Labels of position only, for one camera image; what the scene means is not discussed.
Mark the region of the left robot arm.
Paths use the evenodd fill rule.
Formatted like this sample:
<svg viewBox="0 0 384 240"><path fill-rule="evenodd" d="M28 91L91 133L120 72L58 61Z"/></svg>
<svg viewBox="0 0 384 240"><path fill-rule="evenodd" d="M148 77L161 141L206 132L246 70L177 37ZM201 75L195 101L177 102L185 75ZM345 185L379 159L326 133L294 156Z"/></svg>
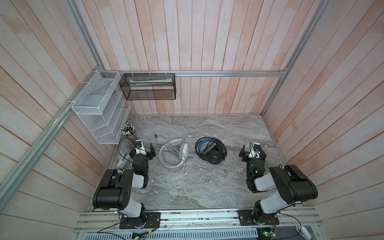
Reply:
<svg viewBox="0 0 384 240"><path fill-rule="evenodd" d="M132 189L146 188L149 180L149 160L156 156L153 145L146 151L143 142L137 140L129 154L118 164L123 167L131 163L131 169L107 169L93 196L96 209L116 211L130 224L143 225L146 221L146 209L142 203L131 198Z"/></svg>

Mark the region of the black and blue headphones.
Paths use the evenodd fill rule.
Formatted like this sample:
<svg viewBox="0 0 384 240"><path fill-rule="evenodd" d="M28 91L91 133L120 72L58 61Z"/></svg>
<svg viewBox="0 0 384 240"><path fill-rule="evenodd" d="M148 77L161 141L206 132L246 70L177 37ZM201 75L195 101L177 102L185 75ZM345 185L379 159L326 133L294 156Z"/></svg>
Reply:
<svg viewBox="0 0 384 240"><path fill-rule="evenodd" d="M212 165L218 165L227 157L227 148L219 139L211 137L200 138L195 143L198 157Z"/></svg>

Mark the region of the white headphones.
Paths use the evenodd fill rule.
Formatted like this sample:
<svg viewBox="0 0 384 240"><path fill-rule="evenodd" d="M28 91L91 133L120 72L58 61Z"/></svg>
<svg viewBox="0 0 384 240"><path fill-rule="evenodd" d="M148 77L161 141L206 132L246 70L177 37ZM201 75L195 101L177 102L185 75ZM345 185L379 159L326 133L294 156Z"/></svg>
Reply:
<svg viewBox="0 0 384 240"><path fill-rule="evenodd" d="M180 168L189 157L189 145L184 139L174 139L159 151L159 160L168 169Z"/></svg>

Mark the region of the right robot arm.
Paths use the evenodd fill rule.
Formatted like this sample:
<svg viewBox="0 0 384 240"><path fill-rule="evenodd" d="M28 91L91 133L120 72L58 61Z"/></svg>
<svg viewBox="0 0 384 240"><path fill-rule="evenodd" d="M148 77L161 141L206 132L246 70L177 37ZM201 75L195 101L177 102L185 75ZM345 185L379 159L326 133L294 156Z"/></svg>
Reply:
<svg viewBox="0 0 384 240"><path fill-rule="evenodd" d="M275 214L296 203L303 203L318 197L315 184L296 166L279 165L270 167L266 173L266 153L259 143L246 146L239 157L247 163L247 187L253 193L275 190L269 197L255 202L251 218L253 224L265 224L277 217Z"/></svg>

